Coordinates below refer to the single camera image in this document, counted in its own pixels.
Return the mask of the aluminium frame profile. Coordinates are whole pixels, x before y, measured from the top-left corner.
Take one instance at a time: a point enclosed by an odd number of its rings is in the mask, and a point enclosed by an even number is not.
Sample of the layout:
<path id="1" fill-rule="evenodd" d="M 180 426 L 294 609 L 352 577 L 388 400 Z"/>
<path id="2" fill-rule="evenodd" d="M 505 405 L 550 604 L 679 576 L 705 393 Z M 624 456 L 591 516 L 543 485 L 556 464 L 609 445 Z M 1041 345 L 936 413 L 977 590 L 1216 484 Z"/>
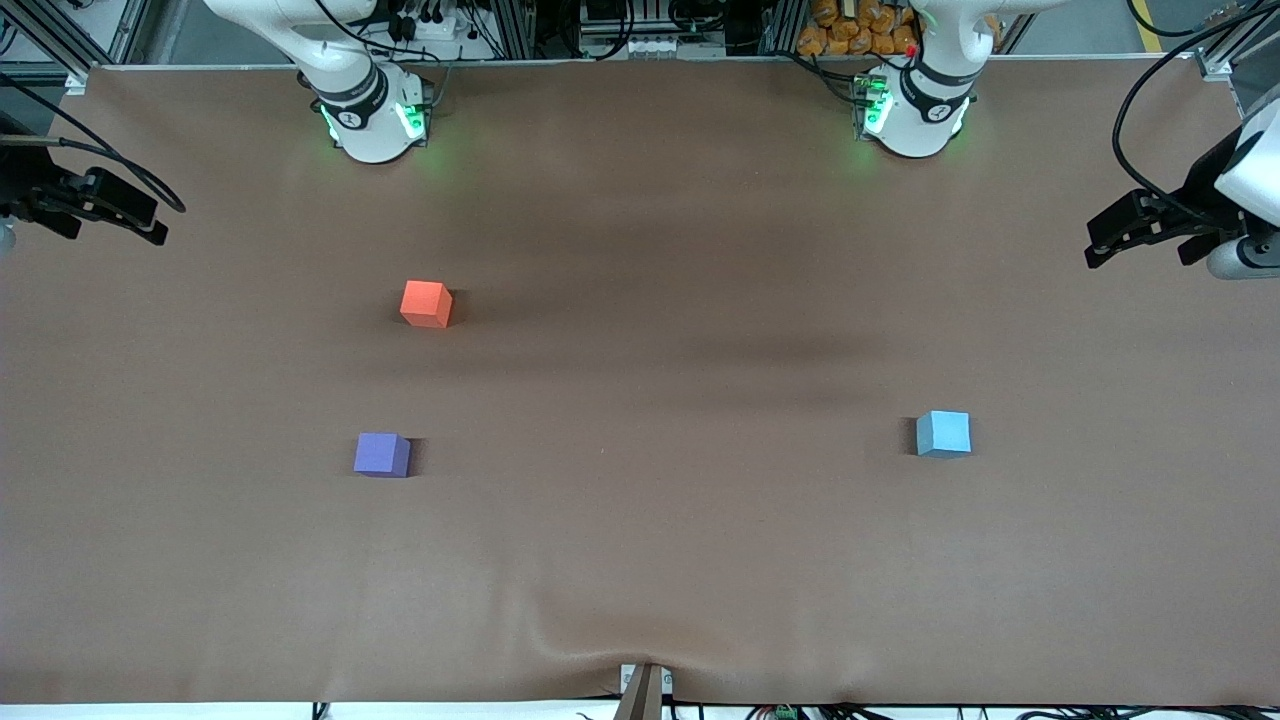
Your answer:
<path id="1" fill-rule="evenodd" d="M 762 0 L 760 55 L 794 53 L 810 20 L 810 0 Z"/>
<path id="2" fill-rule="evenodd" d="M 108 55 L 114 64 L 128 61 L 142 35 L 154 0 L 105 0 L 116 15 Z"/>
<path id="3" fill-rule="evenodd" d="M 509 61 L 534 59 L 536 0 L 488 0 L 499 35 L 500 55 Z"/>
<path id="4" fill-rule="evenodd" d="M 1280 0 L 1230 0 L 1206 17 L 1213 33 L 1196 49 L 1199 74 L 1224 82 L 1235 67 L 1280 42 Z"/>
<path id="5" fill-rule="evenodd" d="M 20 77 L 28 85 L 52 82 L 52 65 L 65 72 L 63 87 L 72 96 L 82 96 L 90 72 L 102 58 L 97 44 L 77 26 L 54 0 L 0 0 L 0 17 L 37 47 L 47 59 L 46 70 L 24 69 Z"/>

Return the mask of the table edge clamp bracket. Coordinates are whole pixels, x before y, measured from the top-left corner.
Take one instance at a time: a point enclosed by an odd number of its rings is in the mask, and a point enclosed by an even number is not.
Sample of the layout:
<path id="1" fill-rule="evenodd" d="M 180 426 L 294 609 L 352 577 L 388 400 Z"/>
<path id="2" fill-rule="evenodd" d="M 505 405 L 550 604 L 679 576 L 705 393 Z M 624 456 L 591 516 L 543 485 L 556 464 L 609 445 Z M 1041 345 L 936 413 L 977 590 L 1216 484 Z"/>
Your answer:
<path id="1" fill-rule="evenodd" d="M 655 664 L 623 665 L 621 698 L 612 720 L 666 720 L 666 701 L 673 694 L 669 669 Z"/>

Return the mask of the white power strip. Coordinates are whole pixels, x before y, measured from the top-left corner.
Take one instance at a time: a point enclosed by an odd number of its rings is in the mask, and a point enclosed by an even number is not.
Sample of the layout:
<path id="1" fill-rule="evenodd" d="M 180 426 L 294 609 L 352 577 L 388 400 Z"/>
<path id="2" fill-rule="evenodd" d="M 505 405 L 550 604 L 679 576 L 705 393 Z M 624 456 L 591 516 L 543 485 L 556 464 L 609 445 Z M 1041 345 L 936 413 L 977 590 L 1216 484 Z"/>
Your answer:
<path id="1" fill-rule="evenodd" d="M 477 31 L 460 0 L 381 0 L 393 42 L 476 38 Z"/>

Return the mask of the blue foam block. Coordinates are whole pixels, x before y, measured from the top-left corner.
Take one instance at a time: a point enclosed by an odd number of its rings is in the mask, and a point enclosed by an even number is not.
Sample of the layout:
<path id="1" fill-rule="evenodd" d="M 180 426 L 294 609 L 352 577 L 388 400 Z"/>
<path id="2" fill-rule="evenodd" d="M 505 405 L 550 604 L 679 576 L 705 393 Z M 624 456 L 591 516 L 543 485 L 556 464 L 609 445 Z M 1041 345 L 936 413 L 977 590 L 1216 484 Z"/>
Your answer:
<path id="1" fill-rule="evenodd" d="M 965 457 L 972 455 L 969 413 L 929 410 L 915 420 L 918 457 Z"/>

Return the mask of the orange foam block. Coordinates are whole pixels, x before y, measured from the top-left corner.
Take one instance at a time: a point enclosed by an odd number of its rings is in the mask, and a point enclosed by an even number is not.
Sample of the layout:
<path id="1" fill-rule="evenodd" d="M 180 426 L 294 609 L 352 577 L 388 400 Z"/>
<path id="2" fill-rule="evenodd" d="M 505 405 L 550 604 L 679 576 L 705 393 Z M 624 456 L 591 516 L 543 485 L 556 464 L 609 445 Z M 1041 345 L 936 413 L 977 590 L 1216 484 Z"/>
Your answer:
<path id="1" fill-rule="evenodd" d="M 453 293 L 442 282 L 410 279 L 404 282 L 399 314 L 411 327 L 444 329 L 453 302 Z"/>

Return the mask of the large table cover mat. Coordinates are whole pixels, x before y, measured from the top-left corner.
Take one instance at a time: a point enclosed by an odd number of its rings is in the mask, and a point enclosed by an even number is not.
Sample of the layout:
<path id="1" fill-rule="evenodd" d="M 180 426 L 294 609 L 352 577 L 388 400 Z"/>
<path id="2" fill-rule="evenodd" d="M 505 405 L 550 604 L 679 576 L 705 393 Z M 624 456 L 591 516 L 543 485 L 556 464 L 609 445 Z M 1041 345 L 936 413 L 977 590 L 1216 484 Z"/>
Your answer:
<path id="1" fill-rule="evenodd" d="M 1083 258 L 1148 67 L 995 61 L 924 161 L 788 63 L 467 67 L 384 167 L 288 70 L 96 72 L 67 109 L 188 210 L 0 261 L 0 703 L 652 661 L 708 703 L 1280 705 L 1280 281 Z M 929 410 L 972 455 L 916 456 Z"/>

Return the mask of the pile of orange items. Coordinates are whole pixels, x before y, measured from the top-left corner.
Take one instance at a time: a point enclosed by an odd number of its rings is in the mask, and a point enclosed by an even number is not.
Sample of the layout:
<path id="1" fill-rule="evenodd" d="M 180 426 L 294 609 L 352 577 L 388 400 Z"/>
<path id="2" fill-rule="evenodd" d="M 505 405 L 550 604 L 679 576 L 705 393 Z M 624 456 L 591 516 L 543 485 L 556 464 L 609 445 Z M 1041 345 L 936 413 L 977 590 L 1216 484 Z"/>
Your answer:
<path id="1" fill-rule="evenodd" d="M 810 20 L 794 53 L 817 56 L 905 56 L 911 68 L 979 73 L 998 54 L 1002 19 L 1042 12 L 1021 0 L 810 0 Z"/>

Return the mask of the purple foam block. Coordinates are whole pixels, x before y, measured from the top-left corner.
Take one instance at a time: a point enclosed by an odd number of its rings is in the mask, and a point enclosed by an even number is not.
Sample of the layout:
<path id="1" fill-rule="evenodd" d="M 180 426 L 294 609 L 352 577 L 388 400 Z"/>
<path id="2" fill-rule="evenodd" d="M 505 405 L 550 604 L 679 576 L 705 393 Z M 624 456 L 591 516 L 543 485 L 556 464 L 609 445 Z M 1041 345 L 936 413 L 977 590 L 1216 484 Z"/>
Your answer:
<path id="1" fill-rule="evenodd" d="M 397 433 L 362 432 L 356 439 L 353 471 L 361 477 L 410 477 L 412 443 Z"/>

